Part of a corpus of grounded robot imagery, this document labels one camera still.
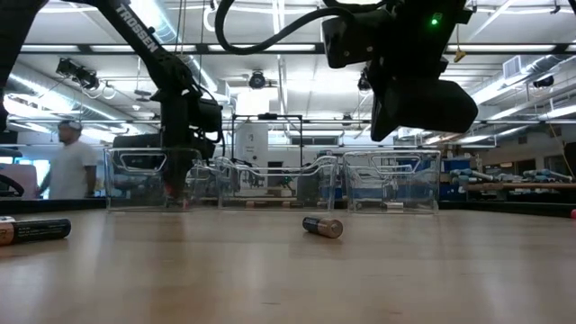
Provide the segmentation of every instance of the aa battery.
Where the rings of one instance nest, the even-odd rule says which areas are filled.
[[[302,226],[310,233],[318,234],[327,238],[336,239],[344,231],[344,225],[339,220],[305,217]]]
[[[63,239],[72,226],[70,220],[27,220],[0,222],[0,246]]]

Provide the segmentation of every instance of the transparent plastic container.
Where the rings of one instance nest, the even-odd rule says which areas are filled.
[[[182,212],[217,205],[218,172],[196,149],[108,148],[104,167],[110,212]]]
[[[223,209],[331,211],[338,171],[336,157],[305,167],[249,167],[217,157]]]
[[[344,155],[344,169],[349,212],[438,211],[439,151],[348,152]]]

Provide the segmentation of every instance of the person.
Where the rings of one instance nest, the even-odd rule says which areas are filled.
[[[79,140],[82,124],[61,121],[58,139],[64,147],[50,161],[50,170],[44,177],[38,195],[49,188],[50,199],[82,199],[94,196],[96,185],[96,151]]]

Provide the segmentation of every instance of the wooden table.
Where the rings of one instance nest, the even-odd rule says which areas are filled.
[[[197,211],[67,217],[67,240],[0,247],[0,323],[576,322],[576,223],[446,211]]]

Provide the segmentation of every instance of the robotic arm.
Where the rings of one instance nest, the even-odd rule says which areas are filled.
[[[130,0],[65,1],[96,7],[146,65],[158,89],[150,99],[160,102],[161,106],[160,145],[162,148],[176,149],[169,151],[166,157],[167,167],[163,177],[166,189],[177,198],[184,187],[186,172],[192,166],[192,158],[185,149],[194,147],[198,142],[190,126],[197,127],[201,132],[217,131],[221,138],[221,108],[215,101],[201,98],[202,89],[194,81],[190,69],[177,55],[166,51],[158,43],[153,36],[154,30],[147,28],[131,10]],[[7,44],[8,52],[0,58],[0,100],[33,19],[46,2],[5,0],[0,5],[0,21],[3,22],[0,41]],[[5,129],[6,116],[4,107],[0,106],[0,131]]]
[[[315,19],[336,16],[322,23],[328,65],[343,68],[366,62],[374,93],[372,140],[383,140],[398,126],[449,132],[470,128],[478,114],[476,103],[458,84],[438,80],[448,65],[442,54],[456,24],[468,23],[472,15],[464,9],[466,0],[322,1],[327,8],[305,14],[257,45],[239,48],[224,36],[226,14],[234,0],[221,0],[216,37],[228,52],[248,55]]]

